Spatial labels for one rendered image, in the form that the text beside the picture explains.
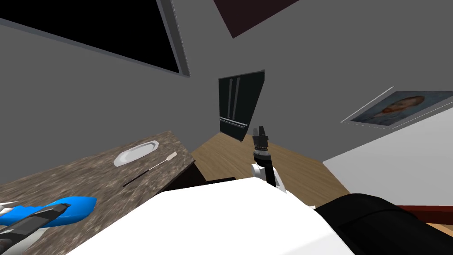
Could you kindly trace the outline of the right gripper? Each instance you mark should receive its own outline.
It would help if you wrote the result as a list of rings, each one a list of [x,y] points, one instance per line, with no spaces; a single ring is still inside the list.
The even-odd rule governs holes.
[[[255,147],[269,147],[268,140],[263,126],[253,129],[253,144]]]

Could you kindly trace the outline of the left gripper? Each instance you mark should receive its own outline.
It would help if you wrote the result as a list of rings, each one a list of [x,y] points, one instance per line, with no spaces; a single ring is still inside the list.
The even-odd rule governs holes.
[[[47,206],[39,211],[7,226],[0,231],[0,252],[5,252],[20,241],[29,237],[47,223],[62,215],[68,207],[68,203],[60,203]]]

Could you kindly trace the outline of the black refrigerator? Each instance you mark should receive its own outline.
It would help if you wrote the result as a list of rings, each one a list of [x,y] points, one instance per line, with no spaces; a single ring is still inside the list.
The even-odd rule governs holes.
[[[220,132],[243,141],[253,117],[265,70],[218,80]]]

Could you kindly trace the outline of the blue oval object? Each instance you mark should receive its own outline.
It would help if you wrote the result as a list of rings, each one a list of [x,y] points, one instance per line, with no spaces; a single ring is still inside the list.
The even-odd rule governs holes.
[[[70,206],[63,214],[61,214],[58,218],[51,221],[50,223],[44,225],[43,228],[50,228],[77,223],[91,214],[91,212],[94,210],[96,202],[97,199],[95,197],[65,197],[56,200],[48,204],[48,206],[60,203],[67,203],[70,204]],[[43,206],[38,207],[16,206],[12,209],[12,211],[0,216],[0,225],[9,226],[19,221],[20,219],[23,219],[31,215],[32,213],[41,210],[42,208]]]

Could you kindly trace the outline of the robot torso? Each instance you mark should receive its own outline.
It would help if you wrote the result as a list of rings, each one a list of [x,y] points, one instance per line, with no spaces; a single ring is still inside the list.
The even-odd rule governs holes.
[[[160,193],[67,255],[354,255],[288,191],[244,178]]]

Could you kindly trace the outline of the white plate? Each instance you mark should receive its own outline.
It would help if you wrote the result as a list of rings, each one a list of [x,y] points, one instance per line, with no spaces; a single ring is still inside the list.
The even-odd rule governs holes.
[[[144,156],[147,156],[151,152],[155,151],[159,146],[159,142],[156,140],[142,143],[133,148],[125,150],[118,154],[113,161],[114,166],[119,167],[135,160],[138,160]]]

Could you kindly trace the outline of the portrait picture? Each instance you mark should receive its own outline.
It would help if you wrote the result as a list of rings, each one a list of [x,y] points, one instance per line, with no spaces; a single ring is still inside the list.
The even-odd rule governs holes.
[[[453,89],[390,87],[348,115],[342,124],[397,130],[453,107]]]

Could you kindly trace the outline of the dark window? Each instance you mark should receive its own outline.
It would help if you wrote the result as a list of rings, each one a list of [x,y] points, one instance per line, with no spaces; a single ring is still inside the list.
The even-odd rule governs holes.
[[[0,0],[0,24],[190,76],[172,0]]]

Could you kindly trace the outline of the black-handled spatula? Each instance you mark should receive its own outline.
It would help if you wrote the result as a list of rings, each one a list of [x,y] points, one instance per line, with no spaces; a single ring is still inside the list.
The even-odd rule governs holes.
[[[140,178],[141,176],[145,175],[146,173],[148,173],[149,171],[153,170],[154,168],[158,167],[159,165],[167,162],[167,161],[170,161],[171,159],[173,159],[174,157],[177,156],[177,152],[173,152],[172,154],[170,154],[164,161],[158,163],[157,165],[149,168],[148,170],[140,173],[139,175],[135,176],[134,178],[132,178],[131,180],[127,181],[125,184],[122,185],[122,187],[126,187],[128,186],[129,184],[131,184],[133,181],[135,181],[136,179]]]

